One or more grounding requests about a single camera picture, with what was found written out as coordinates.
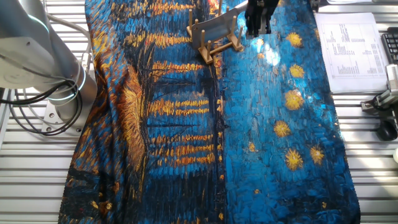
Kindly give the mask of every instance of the wooden peg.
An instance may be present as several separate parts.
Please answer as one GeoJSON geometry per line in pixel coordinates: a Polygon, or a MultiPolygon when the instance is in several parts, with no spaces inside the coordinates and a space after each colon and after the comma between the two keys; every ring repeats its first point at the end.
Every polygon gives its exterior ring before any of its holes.
{"type": "Polygon", "coordinates": [[[236,24],[236,16],[234,16],[232,19],[231,34],[234,34],[235,24],[236,24]]]}
{"type": "Polygon", "coordinates": [[[189,9],[189,29],[192,30],[192,9],[189,9]]]}
{"type": "Polygon", "coordinates": [[[211,40],[207,41],[207,60],[210,60],[211,40]]]}
{"type": "Polygon", "coordinates": [[[241,44],[241,38],[242,38],[242,31],[243,31],[243,27],[240,28],[239,30],[239,35],[238,35],[238,43],[236,45],[241,44]]]}
{"type": "Polygon", "coordinates": [[[218,0],[218,16],[221,15],[221,6],[223,5],[223,0],[218,0]]]}
{"type": "Polygon", "coordinates": [[[223,50],[227,49],[228,47],[232,46],[233,43],[229,42],[227,44],[222,45],[221,47],[217,47],[216,49],[212,50],[210,54],[215,54],[217,52],[222,52],[223,50]]]}
{"type": "Polygon", "coordinates": [[[204,46],[205,46],[205,30],[201,30],[200,47],[203,48],[204,46]]]}

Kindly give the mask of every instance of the wooden frame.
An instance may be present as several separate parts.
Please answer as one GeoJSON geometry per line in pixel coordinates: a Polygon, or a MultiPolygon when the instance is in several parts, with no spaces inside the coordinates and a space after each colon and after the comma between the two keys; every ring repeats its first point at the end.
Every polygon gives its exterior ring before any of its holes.
{"type": "MultiPolygon", "coordinates": [[[[220,4],[219,4],[219,10],[218,10],[218,15],[216,16],[220,16],[221,15],[221,5],[222,5],[223,1],[220,0],[220,4]]],[[[195,24],[198,24],[199,21],[198,19],[195,19],[195,24]]],[[[211,44],[212,41],[209,40],[207,42],[207,44],[205,45],[205,30],[201,31],[201,43],[200,43],[200,47],[198,48],[200,55],[203,57],[203,59],[205,60],[206,64],[211,64],[213,63],[213,57],[212,55],[214,55],[215,53],[221,52],[225,49],[227,49],[230,46],[233,46],[235,50],[239,51],[241,49],[243,49],[243,45],[241,44],[241,37],[242,37],[242,31],[243,31],[243,27],[240,27],[239,29],[239,35],[238,37],[235,36],[234,30],[235,30],[235,25],[236,25],[236,16],[233,17],[232,20],[232,25],[231,25],[231,32],[226,36],[229,40],[229,43],[224,44],[216,49],[211,50],[211,44]]],[[[187,32],[189,34],[189,36],[192,38],[192,9],[189,9],[189,26],[187,26],[187,32]]],[[[216,42],[217,40],[220,40],[224,37],[220,37],[219,39],[213,40],[213,42],[216,42]]]]}

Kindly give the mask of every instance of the black device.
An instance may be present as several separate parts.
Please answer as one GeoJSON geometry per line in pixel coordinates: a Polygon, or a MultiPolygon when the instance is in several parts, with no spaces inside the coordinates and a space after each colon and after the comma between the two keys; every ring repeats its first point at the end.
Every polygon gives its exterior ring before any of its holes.
{"type": "Polygon", "coordinates": [[[244,17],[246,19],[247,35],[258,37],[261,24],[266,24],[266,33],[271,33],[269,21],[279,0],[249,0],[244,17]]]}
{"type": "Polygon", "coordinates": [[[390,27],[386,34],[381,35],[389,63],[398,63],[398,27],[390,27]]]}

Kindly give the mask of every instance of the keyboard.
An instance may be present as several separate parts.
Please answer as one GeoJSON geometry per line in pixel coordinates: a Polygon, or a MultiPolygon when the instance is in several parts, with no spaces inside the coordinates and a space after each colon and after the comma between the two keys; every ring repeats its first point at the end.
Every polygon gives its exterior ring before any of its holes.
{"type": "Polygon", "coordinates": [[[386,50],[389,63],[398,62],[398,32],[383,34],[381,40],[386,50]]]}

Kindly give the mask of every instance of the cloth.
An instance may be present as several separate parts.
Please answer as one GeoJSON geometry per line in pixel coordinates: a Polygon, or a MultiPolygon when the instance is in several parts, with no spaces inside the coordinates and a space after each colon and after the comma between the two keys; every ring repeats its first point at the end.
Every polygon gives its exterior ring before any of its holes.
{"type": "Polygon", "coordinates": [[[86,0],[98,96],[59,223],[359,223],[308,2],[281,0],[272,34],[213,65],[189,9],[218,2],[86,0]]]}

